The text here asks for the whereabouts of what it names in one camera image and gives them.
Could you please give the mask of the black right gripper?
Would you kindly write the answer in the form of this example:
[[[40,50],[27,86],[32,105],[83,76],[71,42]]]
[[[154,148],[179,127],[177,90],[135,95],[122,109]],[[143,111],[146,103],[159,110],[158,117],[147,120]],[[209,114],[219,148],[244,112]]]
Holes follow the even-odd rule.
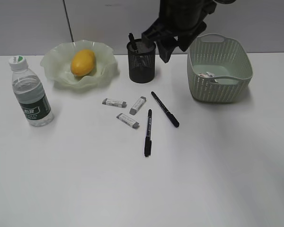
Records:
[[[159,56],[168,63],[173,51],[185,52],[207,28],[204,19],[215,12],[213,0],[161,0],[159,17],[142,33],[142,42],[156,42]]]

